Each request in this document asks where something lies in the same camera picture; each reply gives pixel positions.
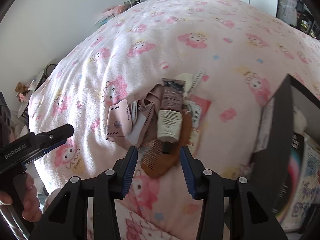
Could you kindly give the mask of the person's left hand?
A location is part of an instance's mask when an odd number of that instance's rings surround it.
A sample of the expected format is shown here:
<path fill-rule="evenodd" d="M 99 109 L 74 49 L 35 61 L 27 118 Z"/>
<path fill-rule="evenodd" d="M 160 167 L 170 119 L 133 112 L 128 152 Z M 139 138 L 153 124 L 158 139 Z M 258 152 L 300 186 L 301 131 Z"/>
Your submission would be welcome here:
<path fill-rule="evenodd" d="M 25 177 L 25 194 L 23 198 L 23 212 L 22 217 L 29 222 L 38 222 L 42 216 L 40 210 L 40 201 L 37 198 L 37 189 L 34 184 L 32 176 L 24 172 Z"/>

